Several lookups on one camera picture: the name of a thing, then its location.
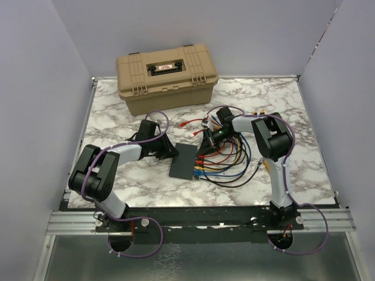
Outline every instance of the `toolbox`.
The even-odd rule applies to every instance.
[[[122,56],[116,71],[118,95],[131,115],[208,103],[219,79],[203,44]]]

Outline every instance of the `toolbox lid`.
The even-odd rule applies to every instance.
[[[203,44],[122,56],[116,71],[121,98],[212,87],[219,78]]]

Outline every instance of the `white marble tabletop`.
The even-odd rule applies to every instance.
[[[218,105],[233,105],[251,113],[265,110],[279,112],[296,133],[296,146],[291,155],[291,190],[299,203],[334,204],[319,148],[306,114],[298,85],[294,78],[219,79],[211,103],[164,110],[171,120],[168,131],[173,144],[177,142],[199,146],[202,134],[191,138],[200,129],[200,122],[183,128],[179,124],[195,118]],[[100,80],[95,93],[83,146],[91,143],[100,147],[123,142],[138,130],[145,115],[132,116],[117,94],[116,80]],[[163,116],[154,114],[152,119]],[[238,183],[252,174],[261,155],[254,135],[245,133],[252,150],[250,171]],[[203,180],[181,180],[168,177],[171,159],[148,157],[118,168],[114,190],[130,207],[195,207],[264,205],[271,199],[270,177],[262,165],[246,185],[228,189]],[[228,171],[240,172],[243,166]],[[87,208],[92,205],[77,193],[71,192],[69,208]]]

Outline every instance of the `red and white label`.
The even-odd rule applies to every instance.
[[[159,70],[164,70],[164,69],[171,69],[171,68],[173,68],[173,65],[166,64],[164,66],[158,66],[158,67],[159,67]]]

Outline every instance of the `gray wall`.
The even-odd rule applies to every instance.
[[[32,280],[91,78],[48,0],[0,3],[0,279]]]
[[[344,0],[301,77],[332,186],[375,279],[375,2]]]
[[[52,0],[93,76],[115,60],[205,43],[221,75],[302,74],[335,0]]]

